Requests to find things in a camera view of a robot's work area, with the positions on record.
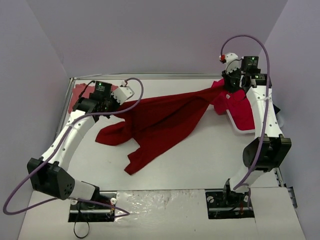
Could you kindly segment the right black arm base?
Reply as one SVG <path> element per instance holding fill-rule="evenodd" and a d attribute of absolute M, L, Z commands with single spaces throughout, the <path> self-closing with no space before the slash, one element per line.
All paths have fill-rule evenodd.
<path fill-rule="evenodd" d="M 224 189 L 206 189 L 205 200 L 209 220 L 254 218 L 249 192 L 237 193 Z"/>

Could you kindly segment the dark red t-shirt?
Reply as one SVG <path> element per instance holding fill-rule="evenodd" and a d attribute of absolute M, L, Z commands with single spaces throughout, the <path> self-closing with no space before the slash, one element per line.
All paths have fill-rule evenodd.
<path fill-rule="evenodd" d="M 130 163 L 124 169 L 133 175 L 187 138 L 222 91 L 222 86 L 212 86 L 195 92 L 142 99 L 133 109 L 116 114 L 122 121 L 101 129 L 95 141 L 118 146 L 134 139 L 139 148 L 127 156 Z"/>

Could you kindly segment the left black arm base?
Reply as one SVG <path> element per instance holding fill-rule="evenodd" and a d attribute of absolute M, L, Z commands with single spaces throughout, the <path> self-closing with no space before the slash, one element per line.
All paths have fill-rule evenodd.
<path fill-rule="evenodd" d="M 102 191 L 98 202 L 113 205 L 117 203 L 116 191 Z M 115 220 L 115 209 L 93 204 L 71 200 L 69 205 L 68 222 L 69 223 L 107 223 Z"/>

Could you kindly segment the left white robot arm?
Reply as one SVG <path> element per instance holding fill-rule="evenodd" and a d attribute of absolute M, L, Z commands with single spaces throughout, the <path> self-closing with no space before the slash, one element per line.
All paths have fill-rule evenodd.
<path fill-rule="evenodd" d="M 89 209 L 101 203 L 100 188 L 72 177 L 70 162 L 86 133 L 101 115 L 114 113 L 133 92 L 124 86 L 95 82 L 88 97 L 81 92 L 72 106 L 69 119 L 47 151 L 27 163 L 33 190 L 60 200 L 81 199 Z"/>

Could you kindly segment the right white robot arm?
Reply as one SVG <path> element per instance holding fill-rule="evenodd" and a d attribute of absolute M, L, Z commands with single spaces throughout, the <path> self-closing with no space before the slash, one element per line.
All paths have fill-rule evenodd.
<path fill-rule="evenodd" d="M 222 202 L 229 207 L 247 193 L 251 185 L 265 173 L 278 168 L 288 154 L 292 141 L 284 137 L 276 117 L 272 83 L 268 74 L 258 68 L 258 56 L 239 58 L 235 53 L 222 54 L 224 88 L 229 93 L 242 90 L 249 101 L 254 122 L 254 140 L 242 152 L 243 165 L 226 182 L 229 189 L 222 193 Z"/>

